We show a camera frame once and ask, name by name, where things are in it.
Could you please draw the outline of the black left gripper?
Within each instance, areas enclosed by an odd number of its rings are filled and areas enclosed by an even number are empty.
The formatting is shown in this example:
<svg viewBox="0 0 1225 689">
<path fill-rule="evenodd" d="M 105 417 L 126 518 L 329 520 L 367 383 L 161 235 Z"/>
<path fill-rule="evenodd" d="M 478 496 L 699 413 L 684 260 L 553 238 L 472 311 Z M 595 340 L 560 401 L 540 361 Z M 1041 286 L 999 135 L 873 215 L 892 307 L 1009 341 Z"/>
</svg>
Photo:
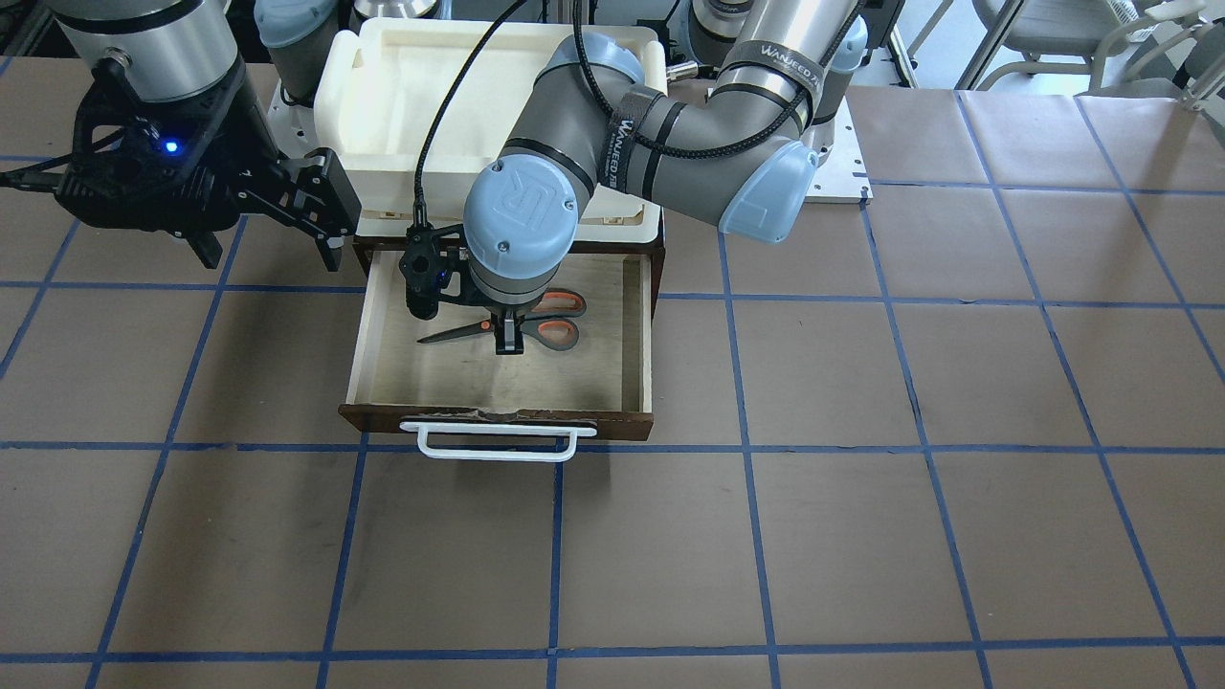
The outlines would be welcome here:
<svg viewBox="0 0 1225 689">
<path fill-rule="evenodd" d="M 537 305 L 535 295 L 492 294 L 478 286 L 474 268 L 479 264 L 467 253 L 462 224 L 442 228 L 412 224 L 405 235 L 399 271 L 405 280 L 405 303 L 412 315 L 420 320 L 437 318 L 442 302 L 485 308 L 494 315 L 495 353 L 524 353 L 523 315 Z"/>
</svg>

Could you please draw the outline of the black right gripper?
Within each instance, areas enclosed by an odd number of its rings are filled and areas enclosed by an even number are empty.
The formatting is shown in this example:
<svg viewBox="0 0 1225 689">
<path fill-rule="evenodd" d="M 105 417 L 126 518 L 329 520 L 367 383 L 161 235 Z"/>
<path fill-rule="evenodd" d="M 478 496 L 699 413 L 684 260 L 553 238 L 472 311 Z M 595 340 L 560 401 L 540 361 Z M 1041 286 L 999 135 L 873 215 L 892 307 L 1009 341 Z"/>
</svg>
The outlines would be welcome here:
<svg viewBox="0 0 1225 689">
<path fill-rule="evenodd" d="M 54 190 L 62 208 L 107 230 L 181 233 L 216 270 L 225 254 L 218 235 L 239 219 L 239 192 L 277 166 L 274 218 L 315 242 L 325 270 L 341 271 L 363 202 L 333 150 L 281 161 L 246 64 L 167 103 L 138 101 L 119 63 L 96 64 L 93 78 Z"/>
</svg>

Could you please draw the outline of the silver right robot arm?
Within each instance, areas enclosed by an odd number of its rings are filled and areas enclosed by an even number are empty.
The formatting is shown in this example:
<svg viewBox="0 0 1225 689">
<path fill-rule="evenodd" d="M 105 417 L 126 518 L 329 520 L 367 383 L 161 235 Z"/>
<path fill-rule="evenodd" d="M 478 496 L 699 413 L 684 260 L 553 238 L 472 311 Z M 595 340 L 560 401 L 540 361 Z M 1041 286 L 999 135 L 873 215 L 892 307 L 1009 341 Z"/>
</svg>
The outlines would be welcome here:
<svg viewBox="0 0 1225 689">
<path fill-rule="evenodd" d="M 104 230 L 165 232 L 214 268 L 219 232 L 267 215 L 341 267 L 359 197 L 328 150 L 293 161 L 273 140 L 232 27 L 213 1 L 51 1 L 92 86 L 58 204 Z"/>
</svg>

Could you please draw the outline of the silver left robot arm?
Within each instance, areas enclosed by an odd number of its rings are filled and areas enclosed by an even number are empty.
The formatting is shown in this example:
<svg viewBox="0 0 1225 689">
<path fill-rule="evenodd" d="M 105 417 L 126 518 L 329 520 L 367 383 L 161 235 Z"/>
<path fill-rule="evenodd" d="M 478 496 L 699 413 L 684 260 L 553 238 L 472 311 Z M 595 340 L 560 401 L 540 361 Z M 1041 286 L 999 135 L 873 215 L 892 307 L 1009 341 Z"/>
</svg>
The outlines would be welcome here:
<svg viewBox="0 0 1225 689">
<path fill-rule="evenodd" d="M 502 150 L 474 179 L 462 222 L 429 223 L 417 181 L 399 267 L 421 320 L 442 302 L 488 310 L 499 354 L 523 329 L 598 188 L 722 233 L 791 234 L 824 156 L 806 143 L 835 116 L 862 56 L 858 1 L 757 1 L 708 101 L 646 83 L 635 53 L 575 26 L 537 78 Z"/>
</svg>

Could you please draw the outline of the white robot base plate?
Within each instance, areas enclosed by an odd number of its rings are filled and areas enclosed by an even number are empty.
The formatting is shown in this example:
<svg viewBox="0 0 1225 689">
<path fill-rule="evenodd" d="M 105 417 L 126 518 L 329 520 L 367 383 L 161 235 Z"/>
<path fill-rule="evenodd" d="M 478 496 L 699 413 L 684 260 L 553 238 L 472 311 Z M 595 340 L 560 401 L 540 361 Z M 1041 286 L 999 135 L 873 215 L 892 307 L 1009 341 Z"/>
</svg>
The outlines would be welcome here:
<svg viewBox="0 0 1225 689">
<path fill-rule="evenodd" d="M 858 204 L 873 197 L 858 142 L 849 101 L 840 102 L 831 121 L 810 126 L 801 137 L 818 153 L 820 166 L 809 184 L 805 202 Z"/>
</svg>

